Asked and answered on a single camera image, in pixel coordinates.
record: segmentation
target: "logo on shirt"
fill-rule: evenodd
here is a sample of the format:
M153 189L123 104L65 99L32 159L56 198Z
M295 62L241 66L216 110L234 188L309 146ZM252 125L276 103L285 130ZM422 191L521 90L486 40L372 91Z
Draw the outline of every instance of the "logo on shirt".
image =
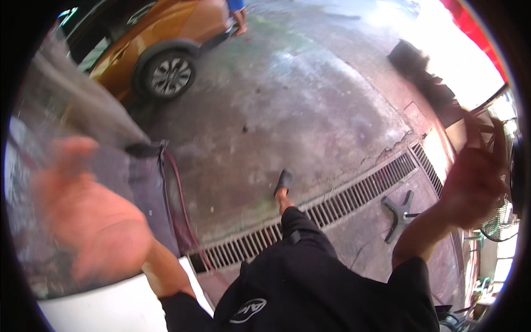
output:
M238 312L232 316L232 319L229 322L234 324L245 323L251 318L255 313L260 312L264 309L267 301L265 299L252 299L247 302L238 310Z

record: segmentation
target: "orange car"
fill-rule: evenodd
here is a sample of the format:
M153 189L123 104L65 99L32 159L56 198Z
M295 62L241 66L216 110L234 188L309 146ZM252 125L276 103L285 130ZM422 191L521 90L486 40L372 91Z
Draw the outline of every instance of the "orange car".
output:
M182 94L194 61L232 27L225 0L103 0L77 14L63 27L71 58L124 105Z

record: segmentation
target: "black shoe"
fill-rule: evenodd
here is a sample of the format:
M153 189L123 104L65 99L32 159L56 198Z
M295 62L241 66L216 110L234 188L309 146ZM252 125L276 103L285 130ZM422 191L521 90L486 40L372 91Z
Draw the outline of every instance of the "black shoe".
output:
M275 188L275 191L273 191L273 197L276 196L277 191L280 188L286 188L288 190L287 192L289 192L289 189L292 187L292 184L293 184L293 174L284 168L282 170L282 173L280 173L280 177L278 178L277 187Z

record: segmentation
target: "person's leg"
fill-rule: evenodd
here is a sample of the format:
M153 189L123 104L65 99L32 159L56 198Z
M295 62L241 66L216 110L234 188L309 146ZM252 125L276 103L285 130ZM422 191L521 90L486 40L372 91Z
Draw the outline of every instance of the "person's leg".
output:
M282 237L289 238L295 231L299 231L300 239L313 241L328 255L337 258L337 254L328 238L311 221L306 214L295 207L287 197L293 182L293 175L288 170L283 170L275 188L275 200L279 203L279 213L282 216Z
M237 37L247 31L247 26L245 25L241 11L231 12L231 14L236 20L236 23L238 23L238 29L234 32L234 36Z
M287 208L295 206L295 204L288 199L287 194L287 188L280 188L275 194L275 200L280 204L280 209L278 212L281 216L284 214L284 211L286 211Z

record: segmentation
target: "car door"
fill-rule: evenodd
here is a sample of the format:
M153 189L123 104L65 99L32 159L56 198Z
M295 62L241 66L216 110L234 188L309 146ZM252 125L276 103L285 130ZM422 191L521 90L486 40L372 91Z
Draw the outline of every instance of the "car door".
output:
M85 20L81 35L71 46L78 68L119 101L131 90L131 74L139 50L144 48L137 38L142 27L133 27L155 4L153 0L111 1Z

